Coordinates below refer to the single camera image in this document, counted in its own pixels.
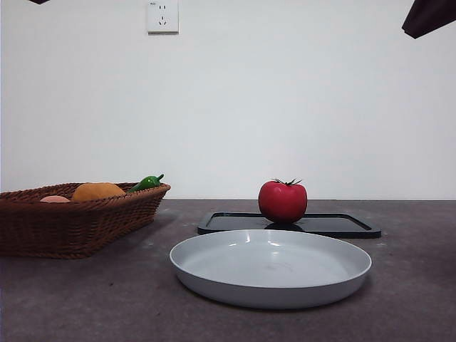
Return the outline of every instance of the red tomato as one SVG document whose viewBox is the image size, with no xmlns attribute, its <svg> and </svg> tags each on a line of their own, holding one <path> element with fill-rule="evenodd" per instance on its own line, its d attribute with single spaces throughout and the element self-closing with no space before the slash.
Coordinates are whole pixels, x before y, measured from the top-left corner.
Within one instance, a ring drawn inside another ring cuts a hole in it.
<svg viewBox="0 0 456 342">
<path fill-rule="evenodd" d="M 307 209 L 307 191 L 294 182 L 272 180 L 265 183 L 258 196 L 259 211 L 273 222 L 293 223 L 301 219 Z"/>
</svg>

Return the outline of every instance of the electrical outlet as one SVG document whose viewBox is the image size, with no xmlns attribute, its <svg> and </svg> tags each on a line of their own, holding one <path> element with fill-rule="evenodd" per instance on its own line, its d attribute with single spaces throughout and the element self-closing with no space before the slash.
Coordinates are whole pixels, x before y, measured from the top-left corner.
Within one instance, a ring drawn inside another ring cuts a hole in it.
<svg viewBox="0 0 456 342">
<path fill-rule="evenodd" d="M 149 34 L 179 33 L 179 0 L 149 1 L 147 32 Z"/>
</svg>

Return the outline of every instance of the tomato stem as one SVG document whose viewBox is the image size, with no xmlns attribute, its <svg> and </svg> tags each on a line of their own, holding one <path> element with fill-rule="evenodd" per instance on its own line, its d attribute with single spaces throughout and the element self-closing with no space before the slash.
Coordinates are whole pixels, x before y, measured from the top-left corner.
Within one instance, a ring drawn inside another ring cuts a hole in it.
<svg viewBox="0 0 456 342">
<path fill-rule="evenodd" d="M 282 182 L 280 179 L 274 178 L 273 181 L 290 186 L 290 185 L 299 184 L 302 180 L 299 180 L 298 182 L 295 182 L 295 181 L 296 181 L 296 178 L 295 178 L 295 179 L 292 180 L 291 182 Z"/>
</svg>

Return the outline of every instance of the green chili pepper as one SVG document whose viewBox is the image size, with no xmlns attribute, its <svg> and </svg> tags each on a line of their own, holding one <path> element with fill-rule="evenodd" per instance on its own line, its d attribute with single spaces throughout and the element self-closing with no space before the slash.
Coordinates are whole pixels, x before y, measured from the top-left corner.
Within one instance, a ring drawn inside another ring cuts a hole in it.
<svg viewBox="0 0 456 342">
<path fill-rule="evenodd" d="M 144 178 L 141 182 L 137 183 L 134 187 L 127 190 L 127 192 L 135 192 L 135 191 L 150 189 L 151 187 L 159 187 L 160 180 L 163 178 L 163 176 L 164 176 L 163 174 L 161 174 L 158 177 L 148 176 L 148 177 Z"/>
</svg>

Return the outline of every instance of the white plate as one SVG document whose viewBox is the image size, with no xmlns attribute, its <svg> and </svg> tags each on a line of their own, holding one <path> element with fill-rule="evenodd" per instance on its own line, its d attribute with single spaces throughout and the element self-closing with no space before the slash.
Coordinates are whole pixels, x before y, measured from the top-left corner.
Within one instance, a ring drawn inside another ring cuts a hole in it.
<svg viewBox="0 0 456 342">
<path fill-rule="evenodd" d="M 228 304 L 297 309 L 351 295 L 371 268 L 361 248 L 330 237 L 283 230 L 200 235 L 170 252 L 180 281 Z"/>
</svg>

